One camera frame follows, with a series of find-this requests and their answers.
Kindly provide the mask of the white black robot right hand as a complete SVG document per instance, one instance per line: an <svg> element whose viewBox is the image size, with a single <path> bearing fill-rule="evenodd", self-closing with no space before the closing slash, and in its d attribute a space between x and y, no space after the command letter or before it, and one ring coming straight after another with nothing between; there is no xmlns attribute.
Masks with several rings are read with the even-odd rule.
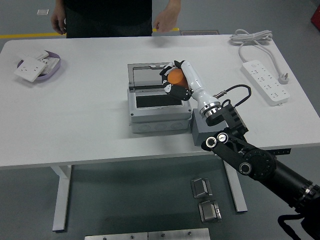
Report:
<svg viewBox="0 0 320 240"><path fill-rule="evenodd" d="M186 79L186 86L169 81L169 74L173 73L174 70L182 71ZM193 98L197 101L197 110L202 116L210 111L216 113L222 108L219 100L206 91L198 73L190 62L185 60L170 62L159 75L161 76L162 86L166 94L181 101L188 101L190 98Z"/></svg>

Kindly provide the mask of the person's left hand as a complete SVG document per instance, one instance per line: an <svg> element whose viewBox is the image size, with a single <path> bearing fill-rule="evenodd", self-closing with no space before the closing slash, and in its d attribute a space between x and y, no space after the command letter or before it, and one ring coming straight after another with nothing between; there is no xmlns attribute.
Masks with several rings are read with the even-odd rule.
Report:
<svg viewBox="0 0 320 240"><path fill-rule="evenodd" d="M153 28L159 33L170 32L176 26L178 16L178 11L165 9L156 16Z"/></svg>

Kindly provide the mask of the person's right hand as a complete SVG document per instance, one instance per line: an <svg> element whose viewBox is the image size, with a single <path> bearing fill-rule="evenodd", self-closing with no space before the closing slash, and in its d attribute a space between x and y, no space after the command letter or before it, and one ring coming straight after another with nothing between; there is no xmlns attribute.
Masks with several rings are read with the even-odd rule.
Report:
<svg viewBox="0 0 320 240"><path fill-rule="evenodd" d="M59 34L67 33L67 25L65 23L66 12L64 9L55 9L51 15L51 26Z"/></svg>

